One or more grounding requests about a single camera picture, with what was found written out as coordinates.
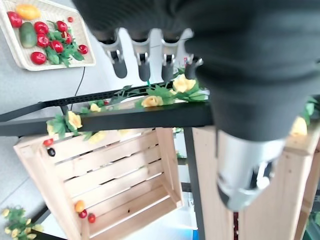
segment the wicker tray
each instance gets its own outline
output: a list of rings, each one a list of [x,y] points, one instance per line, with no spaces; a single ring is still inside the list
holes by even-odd
[[[36,65],[32,63],[30,59],[31,53],[37,51],[45,53],[45,51],[40,47],[33,47],[25,49],[21,46],[19,40],[19,30],[17,28],[12,28],[10,20],[8,18],[8,11],[15,11],[17,4],[32,4],[36,6],[41,11],[41,17],[31,20],[31,23],[37,21],[42,21],[46,23],[49,21],[62,21],[64,20],[67,23],[68,27],[71,27],[72,36],[75,38],[77,44],[84,44],[88,46],[89,52],[84,56],[83,61],[77,61],[72,59],[70,61],[70,67],[85,67],[85,66],[94,66],[96,64],[96,59],[92,51],[92,47],[86,32],[85,23],[77,12],[77,10],[51,2],[48,0],[1,0],[0,1],[0,27],[4,33],[5,39],[10,47],[12,56],[16,64],[23,69],[29,71],[42,71],[49,69],[61,69],[65,68],[65,65],[52,65],[48,61],[43,65]],[[67,18],[73,17],[73,22],[68,22]]]

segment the yellow flower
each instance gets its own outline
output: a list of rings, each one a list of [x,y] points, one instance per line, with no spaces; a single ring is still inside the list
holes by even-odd
[[[10,213],[10,210],[8,209],[8,208],[6,208],[6,209],[4,209],[3,211],[2,211],[2,216],[3,217],[8,217],[8,215],[9,215],[9,213]]]
[[[19,234],[19,231],[18,231],[18,229],[15,228],[15,229],[13,229],[12,232],[11,232],[11,237],[12,237],[12,238],[15,238],[16,236],[18,236],[18,234]]]
[[[177,94],[177,92],[175,90],[173,90],[173,89],[170,89],[169,92],[172,93],[172,95],[176,95]]]
[[[292,125],[292,128],[291,128],[291,132],[290,132],[290,135],[302,135],[302,136],[305,136],[308,134],[308,131],[307,131],[307,123],[306,123],[306,120],[300,116],[298,116],[293,125]]]
[[[25,232],[26,234],[30,233],[30,232],[31,232],[31,227],[26,227],[25,230],[24,230],[24,232]]]
[[[36,234],[33,234],[33,233],[28,234],[28,235],[26,236],[27,239],[35,239],[36,237],[37,237],[37,235],[36,235]]]
[[[43,227],[42,225],[40,225],[40,224],[34,225],[34,226],[32,227],[32,229],[33,229],[33,230],[36,230],[36,231],[38,231],[38,232],[41,232],[41,233],[45,230],[44,227]]]
[[[54,132],[54,126],[50,125],[50,124],[46,124],[46,130],[49,134],[50,137],[53,137],[53,135],[55,135],[55,132]]]
[[[162,106],[163,104],[164,104],[164,101],[162,100],[162,97],[160,97],[160,96],[148,96],[141,103],[141,105],[144,108]]]
[[[96,134],[92,135],[88,141],[90,144],[96,144],[100,142],[102,139],[104,139],[105,136],[106,136],[106,131],[98,131]]]
[[[72,111],[68,111],[68,121],[69,121],[69,124],[75,129],[79,129],[82,127],[81,117]]]
[[[11,230],[10,230],[10,228],[8,228],[8,227],[6,227],[6,228],[4,229],[4,232],[5,232],[5,234],[11,234]]]
[[[195,85],[196,85],[196,80],[186,79],[186,76],[184,74],[179,75],[173,81],[173,87],[178,93],[187,92],[191,90]]]
[[[92,103],[92,104],[91,104],[90,110],[91,110],[92,112],[101,112],[101,108],[98,107],[98,105],[95,104],[95,103]]]

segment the fake fruit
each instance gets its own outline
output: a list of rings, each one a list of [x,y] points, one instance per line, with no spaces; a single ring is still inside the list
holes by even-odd
[[[42,21],[37,21],[34,24],[34,30],[37,34],[47,34],[49,32],[49,27]]]
[[[79,45],[78,52],[81,54],[87,54],[89,52],[89,49],[86,45],[81,44]]]
[[[19,28],[21,45],[25,49],[33,48],[37,44],[37,34],[31,22],[25,22]]]
[[[36,45],[40,48],[46,48],[49,46],[49,38],[47,37],[47,35],[43,34],[43,33],[39,33],[37,36],[37,42]]]
[[[79,200],[76,202],[74,209],[77,213],[81,213],[85,210],[85,202],[82,200]]]
[[[65,41],[66,44],[72,43],[72,36],[71,36],[70,33],[64,31],[64,32],[61,33],[61,37],[64,38],[64,41]]]
[[[79,217],[81,219],[85,219],[87,215],[88,215],[87,210],[83,210],[82,212],[79,213]]]
[[[63,22],[63,21],[57,21],[57,22],[56,22],[56,27],[57,27],[57,30],[58,30],[59,32],[66,32],[66,31],[68,31],[68,26],[67,26],[67,24],[66,24],[65,22]]]
[[[7,14],[12,27],[20,28],[22,25],[22,18],[20,17],[20,15],[14,11],[8,11]]]
[[[39,52],[39,51],[35,51],[31,53],[30,58],[31,58],[31,61],[37,65],[44,64],[47,61],[46,55],[44,55],[42,52]]]
[[[58,40],[53,40],[49,43],[49,46],[55,50],[56,53],[62,53],[64,51],[64,46]]]
[[[43,145],[45,145],[46,147],[49,147],[52,144],[54,144],[54,139],[53,138],[50,138],[50,139],[47,139],[47,140],[43,141]]]
[[[40,10],[31,4],[17,5],[16,12],[25,20],[33,20],[41,17]]]
[[[90,213],[88,216],[88,221],[89,223],[93,224],[96,221],[96,215],[94,215],[93,213]]]

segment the wooden crate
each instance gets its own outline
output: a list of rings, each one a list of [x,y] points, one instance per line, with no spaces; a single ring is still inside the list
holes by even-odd
[[[55,141],[54,157],[43,145],[48,136],[23,137],[14,146],[68,239],[122,239],[182,206],[171,128],[125,136],[110,130],[96,144],[83,138]],[[95,223],[78,217],[78,200]]]

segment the cherry tomato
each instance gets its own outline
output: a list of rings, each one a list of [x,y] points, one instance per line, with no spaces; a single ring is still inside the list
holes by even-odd
[[[81,54],[87,54],[89,52],[89,48],[86,45],[79,45],[78,52]]]
[[[62,53],[64,51],[64,46],[58,40],[53,40],[49,43],[49,46],[55,50],[56,53]]]
[[[81,213],[83,210],[85,210],[85,202],[82,200],[77,201],[74,209],[77,213]]]
[[[47,60],[46,55],[44,55],[42,52],[39,52],[39,51],[35,51],[31,53],[30,58],[31,58],[31,61],[37,65],[44,64]]]
[[[73,41],[72,35],[66,31],[61,33],[61,37],[63,37],[65,39],[66,44],[70,44]]]
[[[90,213],[88,216],[88,221],[89,223],[93,224],[96,221],[96,215],[94,215],[93,213]]]
[[[21,16],[14,12],[14,11],[8,11],[7,12],[10,23],[12,25],[13,28],[20,28],[22,25],[22,18]]]
[[[83,210],[82,212],[79,213],[79,217],[81,219],[85,219],[87,215],[88,215],[87,210]]]
[[[68,26],[67,26],[67,24],[66,24],[65,22],[63,22],[63,21],[57,21],[57,22],[56,22],[56,25],[57,25],[57,27],[58,27],[58,31],[59,31],[59,32],[66,32],[66,31],[68,31]]]
[[[40,48],[46,48],[49,46],[49,38],[44,33],[39,33],[37,36],[36,45]]]
[[[34,24],[34,30],[37,34],[47,34],[49,32],[49,27],[42,21],[37,21]]]
[[[53,138],[50,138],[50,139],[47,139],[47,140],[43,141],[43,145],[45,145],[46,147],[51,146],[53,143],[54,143],[54,139]]]

